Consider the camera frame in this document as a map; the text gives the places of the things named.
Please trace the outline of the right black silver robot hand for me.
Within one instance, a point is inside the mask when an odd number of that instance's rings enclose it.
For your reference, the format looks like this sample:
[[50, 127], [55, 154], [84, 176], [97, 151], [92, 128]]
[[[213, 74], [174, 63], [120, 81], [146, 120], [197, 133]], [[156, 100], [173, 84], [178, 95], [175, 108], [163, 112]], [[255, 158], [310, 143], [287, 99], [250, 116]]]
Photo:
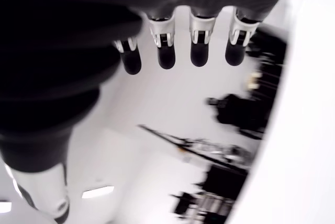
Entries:
[[191, 62], [203, 66], [215, 20], [234, 8], [225, 57], [236, 66], [279, 0], [1, 0], [1, 158], [18, 195], [52, 223], [70, 213], [67, 156], [73, 128], [123, 64], [141, 69], [150, 23], [159, 65], [175, 63], [174, 10], [190, 8]]

